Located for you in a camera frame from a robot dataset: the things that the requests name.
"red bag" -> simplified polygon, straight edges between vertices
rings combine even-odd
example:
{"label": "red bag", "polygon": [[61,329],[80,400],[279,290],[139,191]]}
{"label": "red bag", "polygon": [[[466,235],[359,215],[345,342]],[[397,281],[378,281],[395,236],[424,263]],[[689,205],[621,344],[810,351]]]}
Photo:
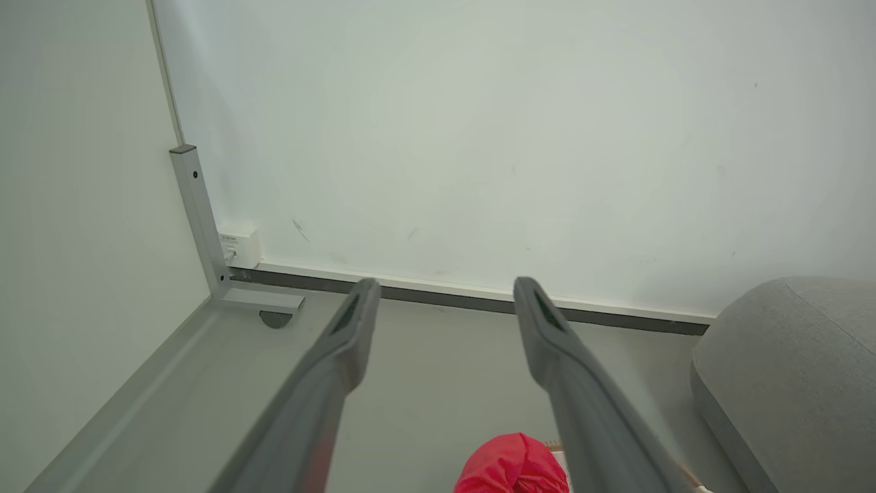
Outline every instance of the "red bag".
{"label": "red bag", "polygon": [[454,493],[569,493],[560,464],[543,443],[523,433],[499,435],[465,463]]}

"gray ottoman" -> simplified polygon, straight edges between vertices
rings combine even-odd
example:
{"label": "gray ottoman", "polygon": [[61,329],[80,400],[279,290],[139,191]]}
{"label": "gray ottoman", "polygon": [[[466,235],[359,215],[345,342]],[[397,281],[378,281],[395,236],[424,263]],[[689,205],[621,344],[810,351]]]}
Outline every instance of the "gray ottoman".
{"label": "gray ottoman", "polygon": [[696,405],[752,492],[876,491],[876,283],[794,277],[721,312]]}

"white baseboard trim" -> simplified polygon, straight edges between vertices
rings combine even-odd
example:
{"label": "white baseboard trim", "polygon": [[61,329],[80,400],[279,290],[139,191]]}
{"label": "white baseboard trim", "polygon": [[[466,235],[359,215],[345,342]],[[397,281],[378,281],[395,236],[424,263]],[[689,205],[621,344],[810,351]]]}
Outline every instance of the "white baseboard trim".
{"label": "white baseboard trim", "polygon": [[[514,296],[510,289],[502,290],[478,288],[475,286],[464,286],[461,284],[452,284],[449,282],[423,281],[421,279],[410,279],[405,277],[396,277],[392,275],[380,275],[341,269],[299,267],[268,259],[262,260],[255,267],[255,269],[265,272],[305,275],[307,277],[317,277],[320,279],[332,279],[334,281],[348,282],[358,282],[365,277],[373,277],[377,279],[381,285],[392,288],[415,289],[418,291],[442,293],[445,295],[458,295],[462,297],[485,298],[499,301],[514,301]],[[570,308],[572,310],[599,311],[602,313],[613,313],[616,315],[631,315],[634,317],[674,320],[676,322],[690,322],[692,324],[710,325],[712,322],[715,321],[715,315],[708,315],[704,313],[690,313],[686,311],[663,310],[655,308],[640,308],[635,306],[624,306],[620,304],[611,304],[573,297],[551,296],[551,301],[553,301],[554,304],[559,308]]]}

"metal foot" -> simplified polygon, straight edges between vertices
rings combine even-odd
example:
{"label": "metal foot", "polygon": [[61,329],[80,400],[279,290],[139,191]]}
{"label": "metal foot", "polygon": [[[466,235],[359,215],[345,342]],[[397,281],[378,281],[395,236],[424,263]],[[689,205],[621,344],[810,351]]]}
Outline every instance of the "metal foot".
{"label": "metal foot", "polygon": [[262,322],[272,329],[282,329],[292,320],[291,313],[277,313],[276,311],[260,311],[258,315],[262,318]]}

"white electrical box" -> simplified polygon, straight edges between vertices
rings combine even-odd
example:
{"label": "white electrical box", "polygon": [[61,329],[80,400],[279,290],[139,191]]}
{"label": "white electrical box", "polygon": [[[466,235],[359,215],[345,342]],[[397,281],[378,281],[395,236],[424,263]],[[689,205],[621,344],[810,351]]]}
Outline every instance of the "white electrical box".
{"label": "white electrical box", "polygon": [[223,225],[219,243],[229,267],[255,268],[262,261],[262,244],[258,229],[246,225]]}

